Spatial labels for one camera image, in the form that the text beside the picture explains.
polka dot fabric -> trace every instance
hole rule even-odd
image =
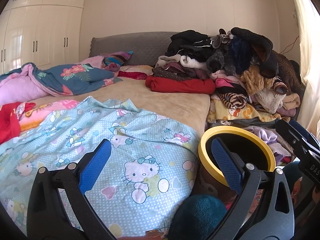
[[[76,108],[52,112],[41,125],[0,145],[0,200],[26,233],[28,200],[37,170],[65,168],[108,139],[111,156],[85,193],[116,236],[168,231],[178,206],[190,195],[199,138],[192,128],[137,109],[128,100],[101,103],[88,97]],[[64,190],[63,205],[81,228]]]

cream wall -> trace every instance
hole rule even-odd
[[[275,0],[276,9],[279,19],[279,33],[280,33],[280,52],[289,44],[293,43],[299,36],[298,18],[295,11],[293,0]],[[293,49],[284,54],[288,59],[293,59],[300,64],[300,40],[297,39]]]
[[[281,0],[85,0],[80,60],[88,57],[93,37],[188,29],[214,35],[219,28],[234,26],[268,37],[279,52],[283,47],[279,30],[285,29],[285,21],[279,22],[277,8],[282,11],[286,6],[277,6],[278,2]],[[289,36],[289,32],[283,35],[291,41]]]

yellow ring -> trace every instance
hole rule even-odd
[[[222,172],[212,163],[210,160],[207,151],[205,149],[205,143],[209,138],[219,133],[232,133],[237,134],[242,137],[245,137],[255,143],[264,153],[268,161],[268,171],[274,171],[276,168],[276,160],[273,156],[273,153],[269,146],[262,141],[258,136],[254,135],[253,133],[248,132],[247,130],[233,127],[233,126],[217,126],[208,129],[201,137],[201,140],[198,145],[198,153],[200,157],[200,161],[204,168],[210,173],[212,177],[214,177],[217,181],[222,183],[223,185],[228,186],[226,179],[224,178]]]

window curtain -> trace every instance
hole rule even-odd
[[[306,86],[297,121],[320,140],[320,15],[311,0],[294,0],[300,33],[300,76]]]

quilted headboard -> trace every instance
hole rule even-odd
[[[164,55],[176,32],[144,32],[93,38],[89,57],[100,53],[133,51],[125,65],[156,65],[158,57]]]

